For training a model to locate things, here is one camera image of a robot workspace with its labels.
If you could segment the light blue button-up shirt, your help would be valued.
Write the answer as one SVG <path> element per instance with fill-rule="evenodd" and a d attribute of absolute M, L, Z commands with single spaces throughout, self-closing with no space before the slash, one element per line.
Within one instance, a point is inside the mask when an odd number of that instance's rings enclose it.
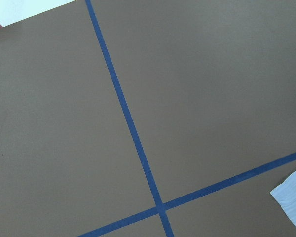
<path fill-rule="evenodd" d="M 282 184 L 274 188 L 270 194 L 296 227 L 296 171 L 288 176 Z"/>

